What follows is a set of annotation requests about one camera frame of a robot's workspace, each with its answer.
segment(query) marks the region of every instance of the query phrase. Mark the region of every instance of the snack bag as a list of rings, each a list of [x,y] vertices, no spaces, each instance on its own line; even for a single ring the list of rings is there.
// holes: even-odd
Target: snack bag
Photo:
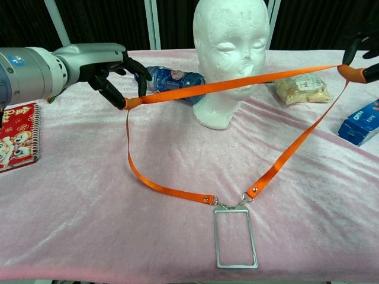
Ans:
[[[333,97],[315,74],[298,75],[274,81],[276,92],[286,105],[297,102],[329,102]]]

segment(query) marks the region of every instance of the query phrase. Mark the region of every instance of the oreo box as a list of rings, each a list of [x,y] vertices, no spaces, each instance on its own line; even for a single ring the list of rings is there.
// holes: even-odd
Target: oreo box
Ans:
[[[362,145],[379,132],[379,99],[350,115],[338,135],[355,145]]]

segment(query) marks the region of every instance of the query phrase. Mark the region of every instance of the metal clip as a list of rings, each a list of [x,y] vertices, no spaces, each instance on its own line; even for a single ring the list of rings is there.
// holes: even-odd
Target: metal clip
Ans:
[[[224,204],[224,203],[221,203],[220,200],[219,200],[219,197],[218,196],[214,196],[214,201],[212,203],[212,205],[218,205],[218,206],[221,206],[222,208],[226,209],[226,210],[235,210],[236,208],[244,205],[245,203],[250,203],[252,202],[254,199],[253,198],[250,198],[248,196],[248,194],[245,192],[243,195],[242,195],[242,200],[241,202],[239,202],[237,205],[235,206],[229,206],[228,204]]]

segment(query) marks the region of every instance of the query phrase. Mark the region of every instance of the rectangular metal frame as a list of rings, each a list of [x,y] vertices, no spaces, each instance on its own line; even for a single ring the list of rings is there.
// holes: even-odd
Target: rectangular metal frame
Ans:
[[[245,213],[248,219],[248,227],[249,227],[249,234],[250,234],[250,243],[251,243],[251,249],[253,253],[253,264],[252,265],[245,265],[245,264],[231,264],[231,265],[223,265],[220,263],[220,244],[219,244],[219,228],[217,225],[217,214],[220,213]],[[258,268],[258,260],[256,258],[256,252],[255,252],[255,242],[254,242],[254,235],[253,235],[253,228],[251,224],[251,218],[250,218],[250,212],[245,206],[239,206],[239,207],[222,207],[218,206],[214,210],[214,242],[216,244],[216,262],[218,268],[234,268],[234,269],[244,269],[244,268]]]

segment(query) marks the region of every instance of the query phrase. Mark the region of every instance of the orange strap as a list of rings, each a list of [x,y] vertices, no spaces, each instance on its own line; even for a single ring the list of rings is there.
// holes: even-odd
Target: orange strap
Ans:
[[[219,82],[219,83],[211,83],[211,84],[194,86],[194,87],[189,87],[189,88],[184,88],[184,89],[177,89],[174,91],[167,91],[164,93],[158,93],[158,94],[154,94],[150,96],[145,96],[142,98],[130,99],[129,101],[134,100],[133,102],[136,102],[137,100],[139,100],[141,104],[152,104],[155,102],[170,101],[173,99],[187,98],[190,96],[201,95],[204,93],[223,91],[226,89],[232,89],[232,88],[238,88],[238,87],[246,86],[246,85],[263,83],[270,80],[277,80],[277,79],[292,77],[295,75],[310,73],[310,72],[314,72],[318,70],[330,69],[333,67],[336,67],[336,66],[310,67],[310,68],[304,68],[304,69],[298,69],[298,70],[291,70],[291,71],[285,71],[285,72],[279,72],[279,73],[272,73],[272,74],[224,81],[224,82]],[[254,183],[254,185],[251,188],[249,188],[246,194],[250,198],[255,198],[263,190],[263,188],[267,184],[269,184],[269,182],[279,172],[279,170],[283,167],[286,161],[296,152],[296,150],[301,146],[301,144],[309,136],[309,134],[319,125],[321,120],[324,119],[326,114],[330,111],[330,109],[334,106],[337,100],[341,97],[344,90],[348,86],[348,83],[349,81],[346,80],[345,87],[343,88],[342,92],[336,98],[334,103],[327,109],[327,111],[311,127],[309,127],[304,133],[302,133],[299,136],[299,138],[296,139],[295,142],[293,142],[289,146],[289,148],[286,149],[286,151],[278,158],[278,160],[274,163],[274,165],[256,183]],[[131,154],[130,154],[129,112],[132,108],[126,107],[126,109],[129,110],[127,113],[127,119],[126,119],[126,133],[127,133],[127,141],[128,141],[128,161],[129,161],[131,170],[139,178],[139,180],[141,180],[145,185],[154,189],[155,191],[158,191],[166,195],[175,196],[175,197],[179,197],[179,198],[183,198],[183,199],[187,199],[191,201],[196,201],[196,202],[201,202],[205,204],[215,204],[215,197],[213,195],[191,193],[191,192],[186,192],[186,191],[179,191],[177,189],[167,188],[150,181],[149,179],[147,179],[145,176],[141,175],[138,172],[137,168],[135,167],[133,163],[133,160],[131,159]]]
[[[264,74],[264,75],[251,76],[251,77],[246,77],[246,78],[192,86],[192,87],[188,87],[184,89],[176,89],[172,91],[167,91],[164,93],[155,93],[153,95],[142,96],[140,98],[133,98],[133,99],[125,98],[126,100],[125,109],[132,109],[141,104],[154,104],[156,102],[172,101],[174,99],[189,98],[190,96],[198,96],[198,95],[203,95],[205,93],[220,92],[220,91],[225,91],[225,90],[239,88],[239,87],[248,86],[248,85],[261,84],[268,81],[275,81],[282,78],[297,76],[297,75],[306,74],[310,72],[321,71],[321,70],[330,69],[333,67],[337,67],[337,65],[307,67],[307,68],[302,68],[302,69],[295,69],[295,70],[289,70],[289,71],[283,71],[283,72],[277,72],[277,73],[271,73],[271,74]]]

